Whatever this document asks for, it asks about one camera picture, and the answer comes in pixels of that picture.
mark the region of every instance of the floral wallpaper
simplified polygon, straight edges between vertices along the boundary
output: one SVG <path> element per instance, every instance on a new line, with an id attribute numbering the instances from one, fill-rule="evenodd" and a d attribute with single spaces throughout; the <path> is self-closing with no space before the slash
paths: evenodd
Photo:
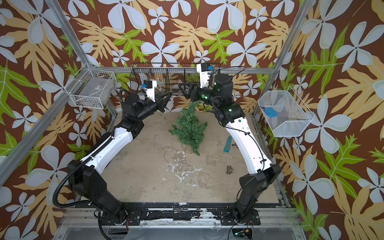
<path id="1" fill-rule="evenodd" d="M 43 0 L 0 0 L 0 167 L 76 74 L 73 49 Z M 0 187 L 0 239 L 52 239 L 63 209 L 52 195 L 66 166 L 105 132 L 104 110 L 69 102 Z M 59 202 L 75 195 L 63 187 Z"/>
<path id="2" fill-rule="evenodd" d="M 269 67 L 302 0 L 64 0 L 90 62 Z"/>
<path id="3" fill-rule="evenodd" d="M 300 137 L 262 122 L 307 239 L 384 239 L 383 34 L 382 0 L 319 0 L 274 83 L 316 115 Z"/>

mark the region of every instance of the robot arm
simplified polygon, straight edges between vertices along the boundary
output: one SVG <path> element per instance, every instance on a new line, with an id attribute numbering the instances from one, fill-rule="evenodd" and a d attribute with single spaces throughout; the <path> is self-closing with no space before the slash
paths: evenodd
<path id="1" fill-rule="evenodd" d="M 256 174 L 259 170 L 264 171 L 271 166 L 272 162 L 261 150 L 259 144 L 253 141 L 255 137 L 249 128 L 246 118 L 234 119 L 234 122 L 229 122 L 226 125 L 226 129 L 235 140 L 243 155 L 249 174 Z"/>
<path id="2" fill-rule="evenodd" d="M 197 65 L 200 76 L 208 75 L 209 63 Z M 179 88 L 191 101 L 203 101 L 212 106 L 212 112 L 219 124 L 227 129 L 244 157 L 249 174 L 239 179 L 242 192 L 235 203 L 233 215 L 238 222 L 246 222 L 246 217 L 260 194 L 272 184 L 281 172 L 279 165 L 273 165 L 255 140 L 241 107 L 232 101 L 232 76 L 217 74 L 214 76 L 213 89 L 209 88 L 206 77 L 200 79 L 200 87 L 193 83 L 181 83 Z"/>
<path id="3" fill-rule="evenodd" d="M 249 174 L 239 180 L 243 190 L 235 203 L 233 216 L 237 222 L 246 222 L 245 217 L 249 216 L 257 198 L 277 178 L 281 169 L 278 165 L 273 165 L 263 153 L 250 131 L 243 110 L 232 101 L 232 77 L 217 74 L 214 87 L 210 89 L 208 86 L 211 70 L 212 67 L 209 63 L 198 65 L 201 77 L 200 87 L 196 84 L 179 84 L 179 88 L 187 99 L 202 100 L 204 103 L 212 105 L 212 112 L 219 124 L 226 127 L 236 141 Z M 172 93 L 155 94 L 156 85 L 156 81 L 146 81 L 143 86 L 146 96 L 149 98 L 148 101 L 140 99 L 136 94 L 126 96 L 122 103 L 123 116 L 119 125 L 112 132 L 104 134 L 80 162 L 73 160 L 68 164 L 69 173 L 53 195 L 53 204 L 56 207 L 65 208 L 78 203 L 58 203 L 60 189 L 68 180 L 70 190 L 89 199 L 85 201 L 86 203 L 104 211 L 116 222 L 123 222 L 126 210 L 123 204 L 107 190 L 107 184 L 100 174 L 111 159 L 137 137 L 144 127 L 143 119 L 157 110 L 164 112 Z"/>

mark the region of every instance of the white robot arm segment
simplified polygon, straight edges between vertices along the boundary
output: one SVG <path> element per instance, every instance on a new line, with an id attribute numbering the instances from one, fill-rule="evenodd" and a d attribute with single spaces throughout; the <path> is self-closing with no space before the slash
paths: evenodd
<path id="1" fill-rule="evenodd" d="M 114 136 L 110 136 L 107 138 L 98 148 L 96 148 L 93 152 L 83 157 L 81 161 L 84 161 L 89 156 L 92 155 L 95 151 L 97 151 L 108 139 L 113 138 L 112 141 L 103 148 L 91 161 L 87 162 L 86 166 L 94 166 L 94 169 L 101 174 L 108 163 L 112 160 L 114 156 L 128 143 L 133 140 L 133 136 L 131 132 L 128 132 L 125 128 L 118 127 L 115 129 Z"/>
<path id="2" fill-rule="evenodd" d="M 251 137 L 253 139 L 255 139 L 255 137 L 249 128 L 246 118 L 237 118 L 235 119 L 235 122 L 229 122 L 226 127 L 249 132 L 248 136 L 241 131 L 226 128 L 240 149 L 240 152 L 243 155 L 247 165 L 249 174 L 256 174 L 258 170 L 265 170 L 270 167 L 270 164 L 272 163 L 270 159 L 267 158 L 258 143 L 255 142 L 256 140 L 253 141 L 251 139 Z"/>
<path id="3" fill-rule="evenodd" d="M 155 88 L 157 88 L 157 81 L 152 80 L 152 87 L 151 88 L 144 88 L 145 92 L 147 93 L 147 97 L 152 100 L 152 102 L 156 102 L 155 100 Z"/>
<path id="4" fill-rule="evenodd" d="M 210 77 L 208 71 L 201 70 L 201 63 L 196 65 L 196 71 L 200 74 L 200 88 L 208 87 Z"/>

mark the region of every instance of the aluminum frame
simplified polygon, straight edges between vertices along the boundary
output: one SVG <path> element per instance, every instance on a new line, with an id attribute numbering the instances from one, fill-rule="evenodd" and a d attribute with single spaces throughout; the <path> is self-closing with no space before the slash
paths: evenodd
<path id="1" fill-rule="evenodd" d="M 73 87 L 76 81 L 72 81 L 69 87 Z M 63 92 L 35 125 L 28 131 L 28 133 L 21 139 L 16 147 L 7 155 L 5 162 L 0 165 L 0 186 L 11 176 L 13 171 L 19 166 L 19 163 L 25 158 L 31 148 L 43 135 L 45 130 L 53 122 L 60 111 L 65 107 L 70 97 L 67 93 Z"/>
<path id="2" fill-rule="evenodd" d="M 288 53 L 289 49 L 291 48 L 291 45 L 293 43 L 293 40 L 295 39 L 296 35 L 298 34 L 300 30 L 300 26 L 302 25 L 309 9 L 311 6 L 314 5 L 316 0 L 304 0 L 302 6 L 299 9 L 299 12 L 292 24 L 292 27 L 288 33 L 287 39 L 284 42 L 284 45 L 282 47 L 282 50 L 278 56 L 277 62 L 274 65 L 273 68 L 247 68 L 243 71 L 244 74 L 271 74 L 269 79 L 266 82 L 266 85 L 262 91 L 261 94 L 264 94 L 270 86 L 273 84 L 273 79 L 276 78 L 279 69 L 281 67 L 282 61 L 285 57 L 285 55 Z M 61 25 L 61 29 L 66 35 L 68 42 L 72 45 L 76 55 L 79 57 L 81 63 L 83 65 L 90 64 L 86 53 L 84 52 L 81 43 L 79 39 L 77 38 L 77 35 L 75 34 L 75 31 L 73 30 L 72 26 L 70 25 L 69 21 L 67 21 L 62 8 L 60 7 L 57 0 L 46 0 L 46 3 L 50 9 L 53 10 L 55 15 L 58 18 L 58 21 Z M 95 67 L 97 69 L 101 70 L 109 70 L 113 71 L 115 73 L 130 73 L 132 68 L 131 67 Z M 221 70 L 222 73 L 228 73 L 228 74 L 234 74 L 241 70 L 242 68 L 228 68 Z M 12 174 L 12 172 L 17 168 L 18 164 L 21 162 L 22 159 L 26 156 L 26 154 L 29 152 L 29 150 L 33 147 L 35 142 L 38 140 L 38 138 L 44 133 L 44 131 L 47 129 L 47 127 L 51 124 L 51 122 L 55 119 L 57 114 L 62 110 L 62 108 L 65 106 L 65 104 L 68 102 L 69 96 L 67 94 L 62 94 L 53 104 L 52 106 L 47 110 L 45 114 L 39 119 L 39 121 L 32 127 L 32 129 L 28 132 L 28 134 L 18 143 L 18 145 L 13 149 L 13 151 L 7 156 L 7 159 L 5 162 L 0 166 L 0 186 L 4 184 L 4 182 L 7 180 L 7 178 Z M 111 99 L 107 102 L 107 108 L 112 114 L 112 120 L 108 127 L 108 130 L 111 130 L 114 121 L 117 117 L 117 112 L 113 106 L 113 103 Z M 258 138 L 262 136 L 260 126 L 258 123 L 256 123 L 254 116 L 255 113 L 258 112 L 258 106 L 255 107 L 255 110 L 253 112 L 252 121 L 255 124 L 255 128 L 258 132 Z M 261 143 L 261 146 L 264 149 L 268 149 L 265 146 L 264 139 L 259 142 Z M 284 202 L 287 206 L 289 205 L 288 199 L 285 196 L 285 193 L 282 191 L 282 186 L 280 181 L 278 182 L 278 186 L 281 190 L 281 193 L 284 198 Z"/>
<path id="3" fill-rule="evenodd" d="M 59 24 L 61 26 L 61 30 L 65 34 L 68 39 L 68 42 L 72 45 L 74 52 L 80 58 L 80 62 L 82 65 L 89 64 L 91 62 L 88 60 L 86 53 L 84 52 L 79 39 L 76 36 L 71 24 L 67 20 L 64 15 L 64 11 L 61 8 L 58 0 L 45 0 L 48 7 L 54 12 Z"/>
<path id="4" fill-rule="evenodd" d="M 291 228 L 293 229 L 295 238 L 297 240 L 304 240 L 305 234 L 300 227 L 300 217 L 296 212 L 295 208 L 255 208 L 258 211 L 260 216 L 261 225 L 253 226 L 254 229 L 263 228 Z M 64 213 L 61 223 L 56 231 L 54 240 L 65 239 L 65 235 L 74 228 L 84 228 L 90 229 L 95 228 L 98 230 L 98 221 L 94 216 L 95 208 L 68 208 Z M 161 210 L 175 210 L 174 208 L 147 208 L 148 211 L 161 211 Z M 188 211 L 196 209 L 180 209 L 177 211 Z M 201 212 L 210 212 L 209 209 L 199 208 Z M 119 232 L 119 230 L 124 230 L 125 225 L 121 226 L 103 226 L 104 232 L 107 234 L 113 232 Z M 166 228 L 166 229 L 175 229 L 175 228 L 212 228 L 212 229 L 230 229 L 231 226 L 223 226 L 220 224 L 220 220 L 210 218 L 209 214 L 207 217 L 201 216 L 200 218 L 192 218 L 191 221 L 178 220 L 173 221 L 173 219 L 157 219 L 157 220 L 141 220 L 139 226 L 130 226 L 130 228 Z M 236 225 L 233 228 L 244 228 L 243 225 Z"/>

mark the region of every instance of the wire mesh basket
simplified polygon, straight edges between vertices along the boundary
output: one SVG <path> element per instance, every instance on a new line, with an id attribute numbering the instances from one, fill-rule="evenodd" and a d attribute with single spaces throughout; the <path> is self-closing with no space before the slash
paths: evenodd
<path id="1" fill-rule="evenodd" d="M 300 96 L 293 92 L 267 91 L 257 101 L 275 137 L 299 137 L 315 117 Z"/>
<path id="2" fill-rule="evenodd" d="M 115 73 L 87 66 L 83 70 L 68 95 L 77 107 L 104 109 L 116 84 Z"/>
<path id="3" fill-rule="evenodd" d="M 220 69 L 220 64 L 211 63 L 212 72 L 216 75 L 216 70 Z M 179 83 L 200 83 L 200 75 L 196 67 L 190 63 L 178 63 L 178 67 L 152 67 L 143 63 L 133 63 L 130 76 L 130 88 L 133 93 L 142 94 L 141 85 L 144 80 L 156 80 L 157 88 L 155 93 L 172 92 L 175 96 L 182 96 Z"/>

